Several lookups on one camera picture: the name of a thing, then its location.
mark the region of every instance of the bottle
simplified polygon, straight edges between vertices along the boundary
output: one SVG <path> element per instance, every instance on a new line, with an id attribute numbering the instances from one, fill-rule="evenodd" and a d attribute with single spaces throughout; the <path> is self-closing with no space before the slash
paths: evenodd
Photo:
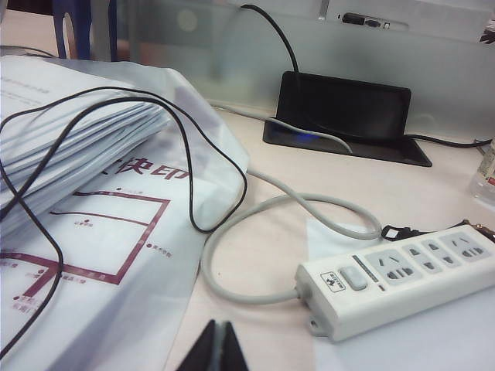
<path id="1" fill-rule="evenodd" d="M 483 156 L 470 188 L 475 197 L 495 206 L 495 138 Z"/>

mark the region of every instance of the plastic bag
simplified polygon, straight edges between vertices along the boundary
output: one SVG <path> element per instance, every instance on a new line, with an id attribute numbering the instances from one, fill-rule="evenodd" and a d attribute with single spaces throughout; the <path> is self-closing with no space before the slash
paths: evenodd
<path id="1" fill-rule="evenodd" d="M 133 63 L 59 63 L 169 97 L 246 168 L 242 147 L 177 72 Z M 182 119 L 192 148 L 194 215 L 208 227 L 232 207 L 241 177 Z M 163 368 L 206 238 L 189 221 L 190 176 L 171 124 L 40 217 L 64 252 L 63 278 L 2 369 Z M 0 257 L 5 346 L 45 298 L 56 255 L 29 225 L 2 239 Z"/>

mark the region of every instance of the power strip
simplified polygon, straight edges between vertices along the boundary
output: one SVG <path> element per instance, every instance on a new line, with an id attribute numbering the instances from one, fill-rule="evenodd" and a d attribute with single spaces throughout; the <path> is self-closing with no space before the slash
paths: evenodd
<path id="1" fill-rule="evenodd" d="M 495 284 L 495 243 L 471 226 L 299 265 L 314 335 L 337 342 Z"/>

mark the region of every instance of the black cord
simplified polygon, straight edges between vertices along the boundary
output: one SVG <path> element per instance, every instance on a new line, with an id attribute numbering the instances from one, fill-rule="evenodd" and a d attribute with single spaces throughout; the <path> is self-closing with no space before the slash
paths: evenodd
<path id="1" fill-rule="evenodd" d="M 292 69 L 294 70 L 295 85 L 296 85 L 298 92 L 301 93 L 301 77 L 299 75 L 299 67 L 297 64 L 297 59 L 295 58 L 294 50 L 292 49 L 290 42 L 287 40 L 287 37 L 283 33 L 280 26 L 265 10 L 263 10 L 259 6 L 252 5 L 252 4 L 244 4 L 241 6 L 241 8 L 254 10 L 255 12 L 262 15 L 271 24 L 271 26 L 275 29 L 275 31 L 278 33 L 278 36 L 280 36 L 280 39 L 282 39 L 282 42 L 284 43 L 285 48 L 287 49 L 288 55 L 291 58 Z"/>
<path id="2" fill-rule="evenodd" d="M 442 139 L 428 137 L 426 135 L 419 134 L 404 134 L 405 137 L 411 139 L 419 139 L 422 141 L 432 141 L 433 143 L 438 143 L 439 145 L 448 145 L 449 147 L 455 148 L 474 148 L 474 147 L 482 147 L 484 145 L 489 145 L 492 140 L 488 141 L 478 141 L 476 143 L 456 143 L 454 141 L 443 141 Z"/>
<path id="3" fill-rule="evenodd" d="M 5 184 L 8 186 L 8 188 L 11 190 L 11 192 L 14 195 L 13 199 L 8 204 L 9 208 L 7 210 L 4 210 L 4 209 L 2 210 L 2 212 L 3 212 L 2 218 L 6 217 L 9 214 L 9 211 L 12 209 L 12 207 L 14 207 L 15 204 L 19 203 L 22 206 L 22 208 L 27 212 L 29 218 L 35 223 L 35 225 L 42 232 L 42 234 L 52 244 L 52 246 L 55 249 L 55 251 L 57 253 L 57 256 L 58 256 L 58 264 L 57 264 L 56 276 L 55 276 L 55 279 L 54 279 L 54 281 L 52 283 L 52 286 L 51 286 L 51 288 L 49 290 L 48 295 L 45 297 L 45 299 L 43 300 L 42 304 L 38 307 L 38 309 L 31 316 L 31 318 L 15 334 L 14 338 L 7 344 L 7 346 L 4 349 L 1 350 L 1 352 L 0 352 L 0 359 L 2 359 L 9 352 L 9 350 L 21 339 L 21 337 L 24 335 L 24 333 L 26 333 L 26 331 L 33 324 L 33 322 L 39 317 L 39 315 L 41 315 L 43 309 L 48 305 L 48 303 L 50 302 L 51 298 L 53 297 L 53 295 L 55 293 L 55 290 L 56 290 L 56 288 L 57 288 L 57 286 L 58 286 L 58 284 L 60 282 L 60 278 L 61 278 L 61 275 L 62 275 L 62 272 L 63 272 L 63 253 L 62 253 L 62 250 L 58 246 L 57 242 L 52 238 L 52 236 L 50 235 L 50 233 L 41 224 L 41 222 L 36 217 L 36 215 L 32 212 L 32 210 L 26 205 L 26 202 L 25 202 L 25 200 L 23 199 L 22 196 L 27 191 L 27 189 L 31 186 L 31 184 L 36 180 L 36 178 L 39 176 L 39 174 L 43 171 L 43 169 L 45 168 L 45 166 L 48 163 L 48 161 L 53 157 L 53 155 L 55 154 L 56 150 L 62 144 L 63 140 L 67 137 L 67 135 L 70 133 L 70 131 L 72 130 L 72 128 L 80 120 L 82 120 L 84 117 L 86 117 L 88 114 L 90 114 L 91 112 L 93 112 L 93 111 L 95 111 L 95 110 L 97 110 L 99 108 L 106 107 L 106 106 L 109 106 L 109 105 L 112 105 L 112 104 L 124 103 L 124 102 L 145 102 L 145 103 L 150 103 L 150 104 L 157 104 L 161 108 L 165 109 L 166 111 L 168 111 L 170 113 L 170 115 L 172 116 L 172 118 L 174 119 L 174 121 L 177 123 L 177 125 L 179 127 L 179 131 L 181 133 L 181 136 L 182 136 L 182 139 L 183 139 L 184 148 L 185 148 L 185 152 L 186 152 L 187 168 L 188 168 L 188 172 L 189 172 L 189 218 L 190 218 L 190 221 L 193 224 L 194 228 L 197 229 L 197 230 L 199 230 L 200 232 L 202 232 L 202 233 L 211 233 L 211 232 L 213 232 L 217 227 L 219 227 L 222 223 L 224 223 L 224 221 L 226 219 L 228 219 L 228 217 L 230 217 L 230 215 L 232 215 L 232 213 L 239 207 L 240 204 L 242 204 L 242 202 L 244 200 L 244 197 L 246 195 L 246 191 L 247 191 L 247 187 L 248 187 L 246 175 L 241 170 L 241 168 L 239 168 L 239 166 L 234 162 L 234 160 L 232 160 L 224 152 L 222 152 L 204 134 L 203 130 L 196 123 L 196 121 L 187 112 L 185 112 L 182 108 L 180 108 L 176 104 L 174 104 L 174 103 L 166 100 L 165 98 L 160 97 L 158 94 L 154 94 L 154 93 L 151 93 L 151 92 L 148 92 L 148 91 L 145 91 L 145 90 L 137 90 L 137 89 L 123 88 L 123 87 L 97 87 L 97 88 L 93 88 L 93 89 L 84 90 L 84 91 L 81 91 L 79 93 L 73 94 L 73 95 L 71 95 L 69 97 L 65 97 L 65 98 L 62 98 L 62 99 L 57 100 L 55 102 L 52 102 L 51 104 L 47 104 L 47 105 L 42 106 L 42 107 L 33 108 L 31 110 L 27 110 L 27 111 L 23 111 L 23 112 L 19 112 L 19 113 L 16 113 L 16 114 L 11 115 L 11 116 L 7 117 L 0 124 L 0 132 L 2 132 L 2 130 L 5 127 L 5 125 L 8 122 L 10 122 L 10 120 L 12 120 L 15 117 L 19 117 L 21 115 L 32 113 L 32 112 L 37 112 L 37 111 L 42 111 L 42 110 L 45 110 L 45 109 L 49 109 L 51 107 L 56 106 L 57 104 L 61 104 L 61 103 L 65 102 L 65 101 L 67 101 L 69 99 L 74 99 L 75 97 L 79 97 L 82 94 L 87 94 L 89 92 L 96 91 L 96 90 L 123 90 L 123 91 L 129 91 L 129 92 L 140 93 L 140 94 L 148 94 L 148 95 L 152 95 L 153 97 L 119 97 L 119 98 L 114 98 L 114 99 L 105 100 L 105 101 L 101 101 L 101 102 L 98 102 L 96 104 L 93 104 L 92 106 L 86 108 L 84 111 L 80 112 L 64 128 L 64 130 L 62 131 L 62 133 L 59 135 L 59 137 L 55 140 L 55 142 L 50 147 L 49 151 L 43 157 L 43 160 L 38 164 L 38 166 L 36 167 L 34 173 L 31 174 L 31 176 L 22 185 L 22 188 L 21 188 L 22 193 L 21 193 L 21 191 L 17 191 L 15 189 L 15 186 L 12 184 L 12 182 L 9 179 L 9 176 L 6 174 L 5 169 L 4 169 L 4 166 L 3 166 L 2 161 L 0 159 L 0 173 L 2 174 L 2 178 L 4 179 Z M 170 106 L 174 107 L 179 112 L 181 112 L 182 114 L 184 114 L 193 123 L 193 125 L 198 130 L 198 132 L 201 134 L 201 136 L 205 139 L 205 141 L 213 149 L 215 149 L 216 152 L 218 152 L 226 160 L 228 160 L 236 168 L 236 170 L 239 171 L 239 173 L 241 174 L 241 177 L 242 177 L 242 179 L 244 181 L 244 189 L 243 189 L 243 192 L 242 192 L 241 197 L 240 197 L 239 201 L 237 202 L 237 204 L 232 208 L 232 210 L 230 210 L 227 213 L 227 215 L 217 225 L 215 225 L 213 228 L 208 229 L 208 230 L 205 230 L 205 229 L 200 228 L 197 225 L 197 223 L 196 223 L 196 221 L 194 219 L 194 215 L 193 215 L 193 200 L 194 200 L 194 198 L 193 198 L 193 186 L 194 186 L 194 184 L 193 184 L 193 165 L 192 165 L 192 161 L 191 161 L 191 154 L 190 154 L 190 149 L 189 149 L 189 142 L 188 142 L 188 139 L 187 139 L 186 130 L 183 127 L 183 123 L 179 119 L 179 116 L 173 111 L 173 109 L 170 108 Z"/>
<path id="4" fill-rule="evenodd" d="M 13 49 L 24 49 L 24 50 L 32 50 L 33 52 L 38 52 L 38 53 L 43 53 L 45 54 L 45 58 L 58 58 L 58 56 L 54 56 L 52 53 L 48 53 L 45 50 L 37 49 L 37 48 L 32 48 L 31 46 L 22 46 L 22 45 L 0 45 L 0 49 L 4 50 L 13 50 Z"/>
<path id="5" fill-rule="evenodd" d="M 15 113 L 15 114 L 12 114 L 11 116 L 7 117 L 1 124 L 0 124 L 0 132 L 2 132 L 4 126 L 9 123 L 11 120 L 13 120 L 14 118 L 16 117 L 19 117 L 19 116 L 22 116 L 24 114 L 30 114 L 30 113 L 33 113 L 33 112 L 37 112 L 37 111 L 43 111 L 45 109 L 48 109 L 48 108 L 51 108 L 51 107 L 54 107 L 58 104 L 61 104 L 65 101 L 68 101 L 68 100 L 71 100 L 71 99 L 74 99 L 75 97 L 79 97 L 80 95 L 83 95 L 83 94 L 87 94 L 87 93 L 90 93 L 90 92 L 94 92 L 94 91 L 98 91 L 98 90 L 122 90 L 122 91 L 127 91 L 127 92 L 132 92 L 132 93 L 139 93 L 139 94 L 147 94 L 147 95 L 151 95 L 153 96 L 154 98 L 156 98 L 157 100 L 163 102 L 164 104 L 168 104 L 169 106 L 172 106 L 174 107 L 175 109 L 177 109 L 181 114 L 184 114 L 184 116 L 186 116 L 190 121 L 191 123 L 194 125 L 194 127 L 198 130 L 198 132 L 200 133 L 200 135 L 203 137 L 203 139 L 208 143 L 209 146 L 211 146 L 218 154 L 220 154 L 222 157 L 224 157 L 227 161 L 229 161 L 229 163 L 232 164 L 233 167 L 236 168 L 237 172 L 239 172 L 239 174 L 241 175 L 241 177 L 243 178 L 243 182 L 244 182 L 244 190 L 242 192 L 242 195 L 239 199 L 239 201 L 237 202 L 237 204 L 227 213 L 227 215 L 219 222 L 217 223 L 215 226 L 213 226 L 212 228 L 210 229 L 203 229 L 201 227 L 199 227 L 194 219 L 194 216 L 193 216 L 193 176 L 192 176 L 192 172 L 189 172 L 191 174 L 191 176 L 189 177 L 189 190 L 190 190 L 190 193 L 189 193 L 189 218 L 191 220 L 191 223 L 193 224 L 194 228 L 198 231 L 200 231 L 201 233 L 212 233 L 216 228 L 218 228 L 220 225 L 222 225 L 234 212 L 235 210 L 242 204 L 242 202 L 244 201 L 244 197 L 246 195 L 246 191 L 247 191 L 247 179 L 245 177 L 245 174 L 244 172 L 241 170 L 241 168 L 239 167 L 239 165 L 237 165 L 234 160 L 232 160 L 230 157 L 228 157 L 223 151 L 221 151 L 203 132 L 203 130 L 201 129 L 201 127 L 197 124 L 196 120 L 194 120 L 194 118 L 191 117 L 190 114 L 188 114 L 185 110 L 183 110 L 181 107 L 177 106 L 176 104 L 174 104 L 173 102 L 171 102 L 170 100 L 167 100 L 165 99 L 164 97 L 161 97 L 159 96 L 158 94 L 154 94 L 152 92 L 148 92 L 146 90 L 138 90 L 138 89 L 132 89 L 132 88 L 127 88 L 127 87 L 95 87 L 95 88 L 92 88 L 92 89 L 87 89 L 87 90 L 83 90 L 81 92 L 78 92 L 78 93 L 75 93 L 73 95 L 70 95 L 68 97 L 64 97 L 64 98 L 61 98 L 59 100 L 56 100 L 55 102 L 52 102 L 50 104 L 46 104 L 45 106 L 42 106 L 42 107 L 38 107 L 38 108 L 33 108 L 33 109 L 30 109 L 30 110 L 27 110 L 27 111 L 22 111 L 22 112 L 18 112 L 18 113 Z M 177 117 L 177 120 L 179 120 L 179 122 L 177 122 L 177 124 L 180 126 L 182 125 L 182 122 L 180 122 L 180 119 Z M 10 210 L 15 206 L 15 204 L 18 202 L 19 200 L 19 197 L 22 197 L 24 196 L 24 194 L 27 192 L 27 190 L 29 189 L 29 187 L 35 182 L 36 178 L 38 177 L 38 175 L 41 173 L 41 171 L 46 167 L 48 161 L 53 157 L 55 151 L 58 149 L 58 147 L 62 144 L 62 141 L 63 139 L 65 138 L 65 136 L 67 136 L 68 132 L 65 134 L 65 136 L 63 138 L 62 135 L 63 133 L 60 135 L 60 137 L 53 143 L 52 147 L 50 148 L 50 150 L 45 154 L 45 156 L 43 157 L 43 160 L 38 164 L 38 166 L 36 167 L 35 171 L 33 174 L 31 174 L 31 176 L 26 180 L 26 182 L 22 185 L 21 189 L 18 191 L 18 195 L 14 195 L 14 197 L 9 201 L 9 203 L 7 203 L 6 206 L 4 206 L 2 209 L 0 209 L 0 222 L 6 217 L 6 215 L 10 212 Z"/>

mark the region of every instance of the white desk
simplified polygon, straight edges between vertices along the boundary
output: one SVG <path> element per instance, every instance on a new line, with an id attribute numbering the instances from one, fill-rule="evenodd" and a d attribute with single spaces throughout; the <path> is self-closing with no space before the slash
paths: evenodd
<path id="1" fill-rule="evenodd" d="M 56 52 L 53 24 L 45 16 L 7 12 L 2 43 Z M 251 167 L 298 191 L 348 199 L 369 209 L 383 225 L 437 230 L 467 218 L 495 227 L 493 210 L 481 206 L 467 192 L 481 160 L 476 149 L 422 142 L 422 149 L 433 162 L 431 168 L 422 168 L 268 145 L 261 140 L 260 121 L 221 115 L 250 153 Z M 250 177 L 243 207 L 278 194 L 270 185 Z M 337 207 L 321 208 L 334 220 L 360 222 Z M 307 255 L 307 218 L 299 206 L 286 205 L 235 226 L 222 240 L 213 262 L 220 282 L 245 294 L 293 287 L 297 264 Z M 252 370 L 314 369 L 312 336 L 305 325 L 308 315 L 297 301 L 264 307 L 231 304 L 212 294 L 199 277 L 165 369 L 174 370 L 180 364 L 211 318 L 234 323 Z"/>

